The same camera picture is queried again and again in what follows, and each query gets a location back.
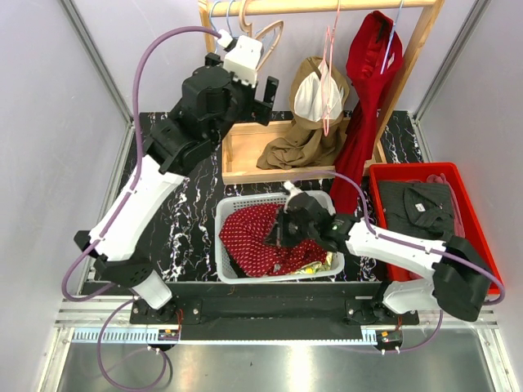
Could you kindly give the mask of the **red polka dot garment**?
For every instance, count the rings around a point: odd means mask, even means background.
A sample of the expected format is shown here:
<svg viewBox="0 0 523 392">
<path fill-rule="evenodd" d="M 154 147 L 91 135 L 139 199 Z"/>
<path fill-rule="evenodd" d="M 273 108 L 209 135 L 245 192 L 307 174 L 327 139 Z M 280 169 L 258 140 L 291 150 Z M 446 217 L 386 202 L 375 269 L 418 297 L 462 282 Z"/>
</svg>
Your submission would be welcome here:
<svg viewBox="0 0 523 392">
<path fill-rule="evenodd" d="M 242 208 L 226 218 L 219 238 L 241 278 L 293 274 L 304 265 L 325 258 L 327 252 L 311 240 L 291 248 L 264 244 L 282 209 L 281 204 L 266 203 Z"/>
</svg>

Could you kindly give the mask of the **lemon print skirt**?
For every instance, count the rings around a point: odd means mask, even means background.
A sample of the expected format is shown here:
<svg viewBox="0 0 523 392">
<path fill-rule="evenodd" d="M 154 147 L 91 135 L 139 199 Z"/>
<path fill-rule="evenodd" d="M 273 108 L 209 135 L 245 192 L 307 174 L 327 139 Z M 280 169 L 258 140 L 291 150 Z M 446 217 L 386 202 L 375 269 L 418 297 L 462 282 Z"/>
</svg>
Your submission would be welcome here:
<svg viewBox="0 0 523 392">
<path fill-rule="evenodd" d="M 334 256 L 334 253 L 327 252 L 325 258 L 322 261 L 313 261 L 308 265 L 304 265 L 300 269 L 294 271 L 293 274 L 313 275 L 330 271 L 332 269 Z"/>
</svg>

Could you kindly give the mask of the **tan and white garment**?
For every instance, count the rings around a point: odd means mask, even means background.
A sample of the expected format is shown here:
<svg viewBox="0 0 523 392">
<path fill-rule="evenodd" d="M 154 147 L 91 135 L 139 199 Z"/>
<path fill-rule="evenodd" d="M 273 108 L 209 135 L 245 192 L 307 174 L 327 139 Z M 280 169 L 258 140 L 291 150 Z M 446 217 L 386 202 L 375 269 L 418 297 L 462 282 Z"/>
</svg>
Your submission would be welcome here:
<svg viewBox="0 0 523 392">
<path fill-rule="evenodd" d="M 329 135 L 324 136 L 320 76 L 325 74 L 322 58 L 310 56 L 297 69 L 291 85 L 289 107 L 293 119 L 282 137 L 266 145 L 257 160 L 263 170 L 322 167 L 334 164 L 344 145 L 346 124 L 344 105 L 350 94 L 346 78 L 332 70 Z"/>
</svg>

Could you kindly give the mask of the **pink wire hanger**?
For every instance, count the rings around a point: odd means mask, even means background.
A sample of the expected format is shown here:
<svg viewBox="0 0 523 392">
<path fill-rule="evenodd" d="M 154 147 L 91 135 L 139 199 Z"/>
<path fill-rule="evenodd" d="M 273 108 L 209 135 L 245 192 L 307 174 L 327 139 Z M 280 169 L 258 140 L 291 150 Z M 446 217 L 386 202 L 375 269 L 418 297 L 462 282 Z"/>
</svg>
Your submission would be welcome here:
<svg viewBox="0 0 523 392">
<path fill-rule="evenodd" d="M 322 64 L 324 65 L 326 73 L 320 76 L 321 104 L 323 110 L 322 123 L 324 136 L 329 135 L 330 115 L 333 107 L 333 105 L 331 104 L 331 96 L 333 94 L 333 89 L 331 86 L 331 77 L 333 70 L 333 49 L 340 12 L 341 2 L 337 1 L 336 16 L 334 22 L 332 26 L 327 27 L 324 40 L 324 53 Z"/>
</svg>

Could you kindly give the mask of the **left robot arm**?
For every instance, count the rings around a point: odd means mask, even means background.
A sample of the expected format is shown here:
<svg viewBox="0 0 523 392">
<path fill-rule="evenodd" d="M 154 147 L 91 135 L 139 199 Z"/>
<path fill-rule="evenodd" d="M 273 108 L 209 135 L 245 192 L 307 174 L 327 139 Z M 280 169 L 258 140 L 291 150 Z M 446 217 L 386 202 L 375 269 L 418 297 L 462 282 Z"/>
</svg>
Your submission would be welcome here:
<svg viewBox="0 0 523 392">
<path fill-rule="evenodd" d="M 158 323 L 176 315 L 172 292 L 136 244 L 153 215 L 238 122 L 265 126 L 278 80 L 269 77 L 263 100 L 255 97 L 262 55 L 254 50 L 209 53 L 181 86 L 181 99 L 145 140 L 132 176 L 101 222 L 79 230 L 74 241 L 95 260 L 97 273 L 135 292 Z"/>
</svg>

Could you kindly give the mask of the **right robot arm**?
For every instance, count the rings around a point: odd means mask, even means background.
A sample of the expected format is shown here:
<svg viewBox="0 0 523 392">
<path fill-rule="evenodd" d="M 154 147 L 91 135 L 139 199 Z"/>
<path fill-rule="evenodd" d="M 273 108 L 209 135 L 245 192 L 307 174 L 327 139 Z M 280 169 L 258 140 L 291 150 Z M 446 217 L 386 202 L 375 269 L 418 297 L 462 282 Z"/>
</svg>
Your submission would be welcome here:
<svg viewBox="0 0 523 392">
<path fill-rule="evenodd" d="M 321 249 L 373 258 L 417 275 L 386 283 L 371 303 L 379 323 L 399 314 L 441 310 L 475 322 L 485 303 L 491 271 L 465 239 L 427 240 L 371 225 L 363 218 L 332 213 L 307 193 L 288 198 L 265 237 L 272 247 L 291 248 L 311 240 Z"/>
</svg>

